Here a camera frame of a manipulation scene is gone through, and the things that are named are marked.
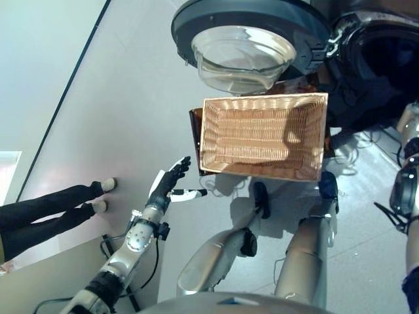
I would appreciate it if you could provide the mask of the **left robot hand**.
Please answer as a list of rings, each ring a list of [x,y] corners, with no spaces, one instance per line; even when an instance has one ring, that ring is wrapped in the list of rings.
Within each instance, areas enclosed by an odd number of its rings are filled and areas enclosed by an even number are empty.
[[[185,202],[208,195],[203,189],[175,189],[178,180],[182,179],[191,165],[191,157],[186,156],[176,161],[167,171],[160,170],[149,191],[147,206],[166,212],[169,204]]]

